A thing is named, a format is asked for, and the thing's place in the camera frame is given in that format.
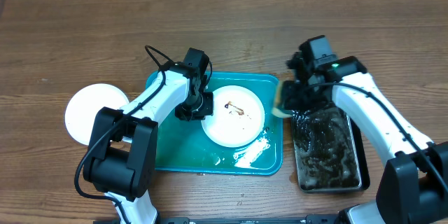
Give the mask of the teal plastic tray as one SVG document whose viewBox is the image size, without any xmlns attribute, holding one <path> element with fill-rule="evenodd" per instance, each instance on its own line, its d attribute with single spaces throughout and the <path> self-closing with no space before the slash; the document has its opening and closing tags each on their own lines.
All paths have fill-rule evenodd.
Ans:
<svg viewBox="0 0 448 224">
<path fill-rule="evenodd" d="M 207 90 L 237 85 L 252 91 L 265 109 L 260 134 L 249 144 L 227 148 L 214 143 L 201 122 L 179 120 L 170 113 L 158 129 L 155 168 L 171 172 L 196 172 L 270 176 L 283 162 L 283 120 L 272 115 L 279 79 L 263 73 L 215 72 Z"/>
</svg>

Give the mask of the white plate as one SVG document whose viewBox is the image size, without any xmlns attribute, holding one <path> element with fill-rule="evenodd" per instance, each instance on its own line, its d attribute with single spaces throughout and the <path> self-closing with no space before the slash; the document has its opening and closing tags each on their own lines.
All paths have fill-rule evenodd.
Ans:
<svg viewBox="0 0 448 224">
<path fill-rule="evenodd" d="M 249 89 L 226 85 L 213 91 L 213 114 L 201 122 L 205 134 L 226 148 L 239 148 L 254 141 L 265 124 L 265 110 Z"/>
<path fill-rule="evenodd" d="M 66 129 L 75 141 L 87 146 L 97 113 L 103 107 L 119 109 L 128 103 L 126 94 L 113 85 L 98 83 L 84 87 L 67 104 Z"/>
</svg>

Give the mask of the green yellow sponge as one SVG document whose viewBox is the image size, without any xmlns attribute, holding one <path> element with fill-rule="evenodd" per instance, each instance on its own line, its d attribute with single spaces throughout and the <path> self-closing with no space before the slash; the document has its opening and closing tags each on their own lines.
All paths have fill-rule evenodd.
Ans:
<svg viewBox="0 0 448 224">
<path fill-rule="evenodd" d="M 291 118 L 293 116 L 291 111 L 287 111 L 284 108 L 283 102 L 282 102 L 282 88 L 284 86 L 284 82 L 281 80 L 276 86 L 276 92 L 274 96 L 274 102 L 272 106 L 272 115 L 276 116 L 278 118 Z"/>
</svg>

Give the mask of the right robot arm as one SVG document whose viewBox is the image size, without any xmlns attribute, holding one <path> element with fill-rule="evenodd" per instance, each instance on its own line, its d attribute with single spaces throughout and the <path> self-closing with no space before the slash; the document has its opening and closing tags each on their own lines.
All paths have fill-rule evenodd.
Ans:
<svg viewBox="0 0 448 224">
<path fill-rule="evenodd" d="M 334 104 L 384 163 L 375 199 L 342 210 L 341 223 L 433 223 L 447 217 L 447 144 L 434 143 L 404 119 L 356 57 L 296 55 L 286 65 L 295 80 L 279 88 L 280 109 Z"/>
</svg>

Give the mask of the white plate bottom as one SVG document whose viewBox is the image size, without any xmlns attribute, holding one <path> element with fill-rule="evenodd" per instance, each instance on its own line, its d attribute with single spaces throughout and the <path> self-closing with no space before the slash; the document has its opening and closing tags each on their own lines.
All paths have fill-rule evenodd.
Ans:
<svg viewBox="0 0 448 224">
<path fill-rule="evenodd" d="M 119 109 L 128 103 L 126 94 L 113 85 L 98 83 L 84 87 L 67 104 L 66 129 L 75 141 L 87 146 L 97 113 L 103 107 Z"/>
</svg>

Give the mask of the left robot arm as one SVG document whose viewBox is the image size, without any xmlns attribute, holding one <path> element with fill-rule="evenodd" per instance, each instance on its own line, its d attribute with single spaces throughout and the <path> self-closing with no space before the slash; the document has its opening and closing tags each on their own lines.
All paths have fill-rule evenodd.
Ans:
<svg viewBox="0 0 448 224">
<path fill-rule="evenodd" d="M 117 223 L 156 223 L 158 213 L 148 186 L 155 166 L 160 123 L 172 112 L 180 120 L 203 120 L 213 113 L 213 95 L 205 92 L 212 63 L 168 62 L 161 80 L 134 100 L 129 111 L 102 108 L 94 119 L 86 154 L 74 185 L 85 198 L 108 200 Z"/>
</svg>

